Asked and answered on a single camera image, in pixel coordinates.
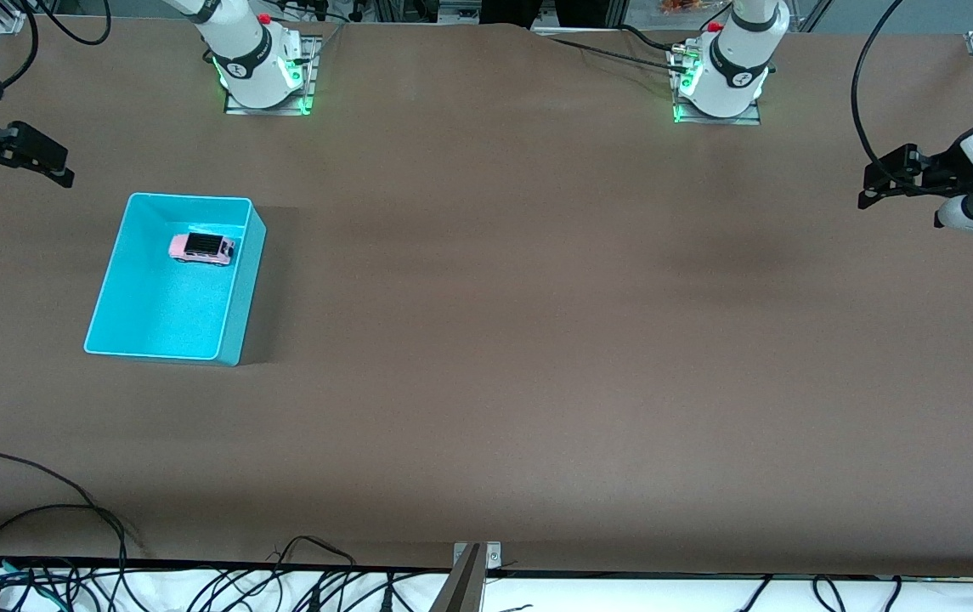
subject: turquoise bin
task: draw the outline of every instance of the turquoise bin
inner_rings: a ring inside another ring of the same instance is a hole
[[[229,266],[168,256],[176,234],[236,241]],[[234,366],[245,344],[268,229],[242,197],[133,194],[86,334],[86,352]]]

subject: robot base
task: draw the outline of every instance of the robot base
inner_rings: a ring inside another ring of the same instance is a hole
[[[680,65],[687,67],[687,69],[693,68],[693,58],[687,57],[685,54],[673,54],[673,52],[666,52],[666,57],[668,57],[669,65]],[[676,123],[709,123],[714,125],[761,125],[761,113],[758,112],[758,101],[750,102],[747,110],[739,113],[737,116],[709,116],[703,113],[693,105],[693,102],[683,94],[679,93],[679,88],[682,85],[684,78],[691,76],[691,73],[671,73],[671,98],[674,105],[674,120]]]
[[[303,85],[273,107],[253,109],[242,105],[229,92],[225,94],[226,115],[261,115],[261,116],[307,116],[312,115],[312,99],[316,94],[316,77],[320,72],[320,47],[323,39],[320,36],[301,36],[301,59],[306,60],[302,65],[289,70],[301,72]]]

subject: toy car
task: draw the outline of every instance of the toy car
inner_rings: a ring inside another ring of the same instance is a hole
[[[173,241],[168,243],[168,256],[180,263],[199,261],[215,266],[229,266],[235,247],[237,245],[232,240],[218,234],[176,234]]]

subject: plastic box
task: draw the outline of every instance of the plastic box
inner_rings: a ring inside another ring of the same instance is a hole
[[[187,232],[236,241],[229,266],[172,260],[168,243]],[[86,352],[237,365],[266,233],[248,198],[133,194],[93,310]]]

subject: brown table surface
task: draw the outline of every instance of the brown table surface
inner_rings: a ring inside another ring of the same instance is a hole
[[[973,574],[973,235],[932,229],[936,198],[856,209],[862,38],[786,37],[763,124],[729,128],[509,26],[343,28],[314,116],[274,119],[221,115],[183,20],[41,31],[0,123],[77,178],[0,171],[0,451],[86,485],[133,554],[308,532],[365,563],[490,539],[514,567]],[[973,58],[884,37],[862,100],[877,150],[940,150]],[[258,205],[246,365],[82,352],[141,190]],[[0,519],[73,499],[0,464]],[[114,551],[67,515],[0,553]]]

